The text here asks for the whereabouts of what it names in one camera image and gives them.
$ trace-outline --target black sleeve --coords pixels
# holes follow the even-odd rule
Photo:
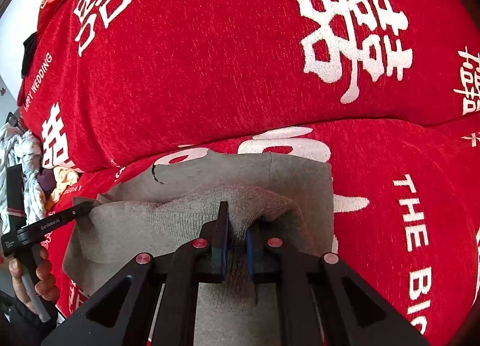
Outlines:
[[[42,341],[57,327],[57,318],[42,323],[38,315],[30,311],[17,297],[10,308],[10,323],[23,343],[28,346],[40,346]]]

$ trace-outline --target red pillow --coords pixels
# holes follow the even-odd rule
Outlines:
[[[287,125],[480,108],[459,0],[66,0],[22,113],[44,165],[83,171]]]
[[[73,196],[106,192],[154,162],[185,162],[203,157],[208,149],[283,152],[327,161],[334,188],[333,250],[432,346],[441,346],[465,319],[478,291],[480,200],[470,193],[480,187],[472,171],[480,148],[472,148],[458,130],[469,132],[479,119],[473,114],[434,128],[398,120],[342,120],[180,149],[126,168],[85,173],[56,209],[70,206]],[[59,230],[50,243],[63,288],[70,286],[59,269],[68,236],[67,229]],[[71,302],[81,296],[77,288],[71,290],[70,303],[66,296],[59,302],[65,310],[74,309]]]

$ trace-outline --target white wall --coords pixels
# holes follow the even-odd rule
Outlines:
[[[37,30],[41,3],[42,0],[12,0],[0,18],[0,77],[15,99],[22,84],[23,42]]]
[[[3,83],[2,78],[0,78],[0,90],[5,89],[6,93],[2,96],[0,93],[0,126],[5,124],[5,120],[7,119],[8,112],[15,113],[17,110],[17,102],[16,99],[10,94],[10,91]]]

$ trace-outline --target finger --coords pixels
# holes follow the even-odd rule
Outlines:
[[[48,291],[46,295],[43,295],[42,297],[45,300],[51,301],[56,304],[60,297],[60,289],[57,286],[54,286],[53,288],[51,288],[51,290]]]
[[[30,297],[22,282],[22,264],[18,259],[13,259],[8,264],[8,268],[10,270],[11,284],[15,295],[23,304],[28,305],[28,303],[30,303]]]
[[[45,247],[42,247],[38,252],[43,260],[47,260],[49,258],[49,252],[46,250]]]
[[[35,285],[35,290],[40,296],[46,295],[51,289],[54,288],[56,283],[55,276],[53,274],[49,274],[45,280],[41,280]]]
[[[51,271],[52,271],[52,262],[50,262],[49,260],[43,260],[37,266],[37,277],[40,280],[45,280],[49,276]]]

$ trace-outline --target white patterned cloth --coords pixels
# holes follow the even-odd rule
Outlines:
[[[25,213],[27,224],[45,217],[45,195],[37,181],[42,164],[42,145],[31,131],[23,135],[17,128],[5,124],[0,129],[0,214],[2,233],[10,230],[7,215],[7,167],[22,164]]]

